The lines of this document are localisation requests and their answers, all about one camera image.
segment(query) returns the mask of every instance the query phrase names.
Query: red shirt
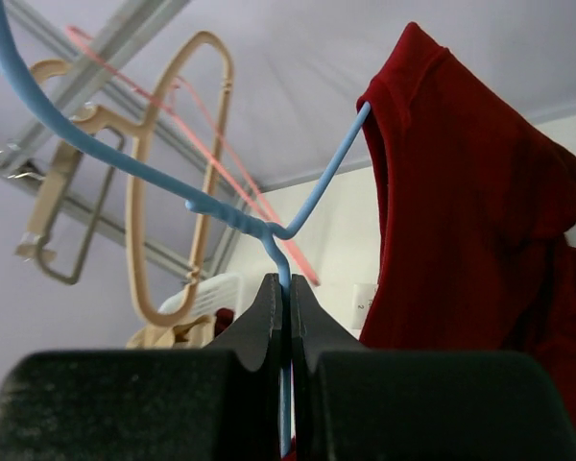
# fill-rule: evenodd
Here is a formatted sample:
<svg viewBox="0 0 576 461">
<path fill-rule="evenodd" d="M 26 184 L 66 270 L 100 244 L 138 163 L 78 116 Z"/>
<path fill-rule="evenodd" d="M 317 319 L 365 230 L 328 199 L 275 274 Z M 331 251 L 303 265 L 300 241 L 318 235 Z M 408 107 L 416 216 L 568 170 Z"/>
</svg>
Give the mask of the red shirt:
<svg viewBox="0 0 576 461">
<path fill-rule="evenodd" d="M 416 24 L 365 101 L 382 238 L 361 341 L 528 352 L 576 427 L 576 157 Z"/>
</svg>

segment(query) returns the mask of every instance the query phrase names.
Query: ceiling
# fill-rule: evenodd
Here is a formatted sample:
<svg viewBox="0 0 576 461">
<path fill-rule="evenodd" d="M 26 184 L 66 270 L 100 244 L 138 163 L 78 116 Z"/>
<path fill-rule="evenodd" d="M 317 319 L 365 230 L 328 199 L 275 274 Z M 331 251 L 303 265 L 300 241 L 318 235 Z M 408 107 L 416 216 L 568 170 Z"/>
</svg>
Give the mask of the ceiling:
<svg viewBox="0 0 576 461">
<path fill-rule="evenodd" d="M 29 0 L 61 29 L 73 24 L 91 34 L 121 3 L 104 0 L 90 8 L 91 2 Z M 275 188 L 320 174 L 353 120 L 357 97 L 409 21 L 448 46 L 532 122 L 576 112 L 576 0 L 193 0 L 124 72 L 152 89 L 166 63 L 194 33 L 209 30 L 219 36 L 235 63 L 228 141 L 257 182 Z M 27 62 L 54 57 L 12 26 Z M 221 62 L 214 50 L 198 51 L 182 75 L 215 108 Z M 178 103 L 182 117 L 208 145 L 212 130 L 191 100 L 180 95 Z M 0 77 L 0 145 L 29 117 Z M 48 160 L 51 152 L 48 145 L 39 156 Z M 345 167 L 368 163 L 361 136 Z M 193 185 L 202 183 L 202 175 L 159 140 L 151 164 Z M 101 175 L 101 166 L 87 158 L 75 189 L 91 200 Z M 111 214 L 123 214 L 124 182 L 122 175 L 111 192 Z M 150 187 L 148 203 L 154 204 L 148 216 L 150 234 L 186 251 L 194 220 L 183 212 L 182 200 Z M 210 251 L 221 230 L 216 224 Z"/>
</svg>

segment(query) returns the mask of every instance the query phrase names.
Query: tan hanger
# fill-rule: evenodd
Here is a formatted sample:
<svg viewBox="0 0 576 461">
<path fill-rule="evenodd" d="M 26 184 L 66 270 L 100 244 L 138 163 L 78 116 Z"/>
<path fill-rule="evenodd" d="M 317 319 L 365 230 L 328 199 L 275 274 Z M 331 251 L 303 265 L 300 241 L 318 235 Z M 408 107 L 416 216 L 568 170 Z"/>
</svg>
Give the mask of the tan hanger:
<svg viewBox="0 0 576 461">
<path fill-rule="evenodd" d="M 112 128 L 107 128 L 107 130 L 111 131 L 113 134 L 115 134 L 117 136 L 118 146 L 116 147 L 116 149 L 118 151 L 122 151 L 124 149 L 124 145 L 126 144 L 126 137 L 124 137 L 121 133 L 117 132 L 116 130 L 114 130 Z M 76 160 L 76 163 L 78 164 L 79 159 L 82 156 L 83 155 L 82 155 L 81 151 L 77 151 L 77 150 L 72 149 L 72 147 L 66 143 L 61 143 L 59 148 L 58 148 L 58 151 L 56 152 L 56 155 L 54 156 L 54 162 L 56 162 L 56 161 L 58 161 L 58 162 L 68 161 L 70 158 L 78 158 Z M 59 168 L 56 168 L 54 166 L 54 164 L 52 164 L 52 169 L 49 172 L 49 174 L 47 175 L 47 178 L 45 180 L 47 181 L 47 179 L 49 179 L 49 177 L 54 172 L 56 172 L 57 170 L 59 170 Z M 105 204 L 105 199 L 107 198 L 108 190 L 110 188 L 111 182 L 113 180 L 113 175 L 115 173 L 115 168 L 113 168 L 113 167 L 108 168 L 108 170 L 105 174 L 105 178 L 103 179 L 103 184 L 101 186 L 100 194 L 99 194 L 98 199 L 96 201 L 96 205 L 94 206 L 94 209 L 92 210 L 92 214 L 89 218 L 87 230 L 85 231 L 84 239 L 83 239 L 81 247 L 79 249 L 79 253 L 77 254 L 77 258 L 75 259 L 75 265 L 74 265 L 73 270 L 70 273 L 70 275 L 66 275 L 66 274 L 63 274 L 59 271 L 56 271 L 51 266 L 49 266 L 49 264 L 42 257 L 42 255 L 44 254 L 44 252 L 46 252 L 45 245 L 47 245 L 47 243 L 49 243 L 49 241 L 51 240 L 51 230 L 54 227 L 54 224 L 56 223 L 56 219 L 58 218 L 58 215 L 60 214 L 61 204 L 67 197 L 69 185 L 72 181 L 72 178 L 75 176 L 74 175 L 75 170 L 76 170 L 76 166 L 74 168 L 68 170 L 66 172 L 66 174 L 64 174 L 64 176 L 67 178 L 67 180 L 64 184 L 64 187 L 61 189 L 61 191 L 57 197 L 57 200 L 55 201 L 54 206 L 51 208 L 51 215 L 45 224 L 44 232 L 38 236 L 38 239 L 36 240 L 36 244 L 35 244 L 35 262 L 36 262 L 36 265 L 38 266 L 38 268 L 46 276 L 51 277 L 52 279 L 56 279 L 58 281 L 61 281 L 62 283 L 65 283 L 67 285 L 74 285 L 81 278 L 81 273 L 82 273 L 82 270 L 83 270 L 84 265 L 85 265 L 85 260 L 87 258 L 87 252 L 89 251 L 89 246 L 92 242 L 94 232 L 96 231 L 96 225 L 98 224 L 98 221 L 100 220 L 101 211 L 103 210 L 103 206 Z"/>
<path fill-rule="evenodd" d="M 224 75 L 222 91 L 220 93 L 219 114 L 217 127 L 218 132 L 224 135 L 228 117 L 228 101 L 232 87 L 233 65 L 232 59 L 224 43 L 211 32 L 198 32 L 177 52 L 173 60 L 164 71 L 154 91 L 155 100 L 163 101 L 171 85 L 178 76 L 179 71 L 190 58 L 192 53 L 201 45 L 213 46 L 222 56 L 224 61 Z M 33 66 L 33 72 L 38 75 L 62 75 L 67 72 L 69 65 L 59 60 L 42 61 Z M 110 110 L 97 106 L 88 113 L 82 114 L 73 120 L 73 123 L 87 133 L 97 133 L 106 126 L 112 126 L 122 133 L 132 136 L 132 156 L 139 161 L 145 162 L 149 158 L 151 143 L 154 136 L 154 127 L 159 115 L 160 108 L 150 104 L 139 124 L 118 115 Z M 216 136 L 213 143 L 213 156 L 220 159 L 222 154 L 222 142 Z M 204 174 L 203 192 L 213 195 L 218 174 L 211 165 L 207 165 Z M 147 267 L 145 262 L 145 183 L 139 178 L 130 176 L 127 189 L 126 206 L 126 249 L 128 257 L 129 278 L 131 281 L 132 302 L 148 323 L 168 328 L 177 325 L 184 319 L 196 299 L 197 285 L 204 263 L 204 249 L 208 233 L 209 217 L 198 215 L 194 239 L 190 252 L 190 267 L 188 274 L 190 282 L 183 289 L 183 301 L 180 308 L 172 314 L 161 314 L 154 308 L 150 301 L 150 293 L 147 279 Z"/>
<path fill-rule="evenodd" d="M 31 67 L 31 73 L 39 85 L 48 79 L 65 74 L 70 64 L 59 60 L 37 62 Z M 118 136 L 118 149 L 122 150 L 126 142 L 125 137 L 115 129 L 108 127 Z M 85 259 L 96 225 L 108 195 L 108 189 L 115 169 L 110 167 L 105 174 L 99 198 L 94 206 L 84 240 L 77 254 L 71 274 L 63 274 L 49 266 L 56 253 L 44 247 L 51 239 L 51 231 L 60 213 L 62 202 L 67 197 L 67 191 L 77 171 L 83 155 L 80 151 L 65 142 L 61 142 L 51 163 L 51 168 L 42 180 L 42 185 L 36 196 L 35 206 L 27 225 L 27 233 L 35 237 L 34 242 L 24 242 L 17 246 L 15 253 L 27 258 L 33 258 L 39 269 L 48 277 L 69 285 L 75 284 L 81 277 Z"/>
<path fill-rule="evenodd" d="M 169 63 L 164 74 L 160 78 L 153 97 L 157 101 L 164 101 L 171 85 L 178 77 L 178 74 L 201 45 L 208 44 L 220 53 L 224 62 L 223 84 L 220 92 L 219 113 L 217 120 L 218 132 L 224 135 L 228 117 L 228 102 L 232 88 L 233 65 L 228 49 L 218 37 L 211 32 L 201 31 L 188 40 L 177 52 L 173 60 Z M 150 104 L 143 115 L 141 127 L 152 127 L 156 124 L 160 108 Z M 139 161 L 147 161 L 152 141 L 153 132 L 147 131 L 147 135 L 140 136 L 134 140 L 134 157 Z M 213 142 L 213 156 L 218 160 L 222 154 L 222 142 L 216 136 Z M 218 180 L 217 171 L 210 164 L 207 165 L 204 173 L 203 192 L 213 195 L 215 184 Z M 183 289 L 183 300 L 180 308 L 172 314 L 161 314 L 152 306 L 147 282 L 147 268 L 145 266 L 144 239 L 145 239 L 145 183 L 139 178 L 130 176 L 128 180 L 127 194 L 127 238 L 126 248 L 129 262 L 131 291 L 134 304 L 140 314 L 151 324 L 157 327 L 172 327 L 183 320 L 190 311 L 196 299 L 197 285 L 200 280 L 200 273 L 204 263 L 204 250 L 209 227 L 209 217 L 198 215 L 194 239 L 190 251 L 190 267 L 192 271 L 188 274 L 189 283 Z"/>
</svg>

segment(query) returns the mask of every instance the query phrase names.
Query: metal rod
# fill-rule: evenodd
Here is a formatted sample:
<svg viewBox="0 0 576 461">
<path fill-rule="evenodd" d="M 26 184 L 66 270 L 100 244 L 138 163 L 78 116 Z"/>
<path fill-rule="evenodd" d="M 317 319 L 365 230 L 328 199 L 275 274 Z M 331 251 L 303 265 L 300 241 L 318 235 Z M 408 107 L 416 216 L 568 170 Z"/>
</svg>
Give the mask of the metal rod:
<svg viewBox="0 0 576 461">
<path fill-rule="evenodd" d="M 25 0 L 9 0 L 6 3 L 9 17 L 19 24 L 30 35 L 36 38 L 49 50 L 56 54 L 57 58 L 72 62 L 79 56 L 79 50 L 73 45 L 66 35 Z M 132 91 L 125 85 L 109 81 L 102 91 L 113 100 L 120 109 L 132 116 L 134 120 L 140 119 L 145 107 L 133 96 Z M 174 149 L 183 158 L 189 161 L 196 169 L 203 172 L 206 168 L 206 159 L 190 141 L 176 130 L 167 120 L 164 114 L 159 116 L 156 124 L 156 135 L 168 146 Z M 218 185 L 228 193 L 233 194 L 232 188 L 224 178 L 221 178 Z"/>
<path fill-rule="evenodd" d="M 0 179 L 17 186 L 21 190 L 34 196 L 40 188 L 40 181 L 34 176 L 24 176 L 19 179 L 7 179 L 0 175 Z M 69 194 L 66 200 L 64 200 L 62 206 L 62 210 L 66 215 L 80 223 L 83 223 L 84 225 L 88 223 L 89 216 L 93 212 L 93 208 L 94 206 L 92 204 L 72 193 Z M 125 245 L 124 237 L 126 230 L 124 229 L 124 226 L 120 224 L 120 222 L 113 216 L 103 214 L 98 221 L 96 231 L 115 243 L 118 243 L 122 246 Z M 145 253 L 147 259 L 153 262 L 157 267 L 179 277 L 180 279 L 183 279 L 183 274 L 186 274 L 192 270 L 185 257 L 177 254 L 153 238 L 146 238 Z M 208 272 L 201 271 L 201 278 L 208 279 Z"/>
<path fill-rule="evenodd" d="M 190 0 L 129 0 L 115 12 L 91 43 L 113 67 L 123 67 Z M 71 71 L 52 94 L 52 101 L 66 116 L 73 115 L 111 78 L 109 72 L 85 55 L 78 56 Z M 0 156 L 0 171 L 19 168 L 49 138 L 51 132 L 34 120 L 12 139 L 17 148 Z"/>
</svg>

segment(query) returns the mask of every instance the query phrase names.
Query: wall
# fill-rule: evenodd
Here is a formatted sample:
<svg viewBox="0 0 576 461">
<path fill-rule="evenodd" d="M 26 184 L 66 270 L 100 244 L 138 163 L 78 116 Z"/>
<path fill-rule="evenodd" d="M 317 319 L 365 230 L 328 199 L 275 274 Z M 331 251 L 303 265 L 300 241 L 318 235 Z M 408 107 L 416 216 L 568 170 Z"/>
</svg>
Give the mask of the wall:
<svg viewBox="0 0 576 461">
<path fill-rule="evenodd" d="M 576 116 L 538 128 L 576 155 Z M 287 223 L 314 184 L 307 182 L 265 196 Z M 568 239 L 576 245 L 576 226 L 568 233 Z M 379 227 L 372 169 L 364 168 L 334 178 L 295 240 L 321 278 L 322 285 L 314 289 L 321 305 L 349 328 L 353 284 L 375 283 L 379 270 Z M 244 235 L 239 237 L 227 270 L 245 275 L 246 305 L 253 299 L 262 275 L 276 272 L 258 241 Z"/>
<path fill-rule="evenodd" d="M 0 382 L 24 355 L 41 350 L 123 348 L 141 327 L 132 310 L 126 255 L 96 235 L 80 282 L 65 286 L 43 276 L 32 261 L 13 255 L 33 206 L 33 197 L 0 180 Z M 70 269 L 83 226 L 58 221 L 49 248 L 56 267 Z M 149 266 L 159 303 L 180 289 L 179 281 Z"/>
</svg>

